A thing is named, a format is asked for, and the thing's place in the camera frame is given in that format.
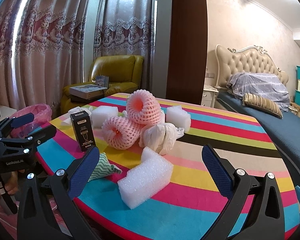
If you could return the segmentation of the person's left hand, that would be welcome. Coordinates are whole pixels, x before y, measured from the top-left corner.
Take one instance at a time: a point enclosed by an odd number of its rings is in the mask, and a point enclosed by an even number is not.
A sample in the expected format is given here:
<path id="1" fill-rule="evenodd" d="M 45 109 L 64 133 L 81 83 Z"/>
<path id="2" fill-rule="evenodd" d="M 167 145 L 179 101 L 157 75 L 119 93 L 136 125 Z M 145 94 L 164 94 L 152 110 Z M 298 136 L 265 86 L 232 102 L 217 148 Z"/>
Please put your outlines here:
<path id="1" fill-rule="evenodd" d="M 19 186 L 18 186 L 18 183 L 20 182 L 18 176 L 20 174 L 24 174 L 24 172 L 25 170 L 10 172 L 9 175 L 7 176 L 8 179 L 4 182 L 5 189 L 8 192 L 8 194 L 10 196 L 14 196 L 15 200 L 17 201 L 19 201 L 20 194 L 21 194 L 21 191 L 19 190 Z"/>

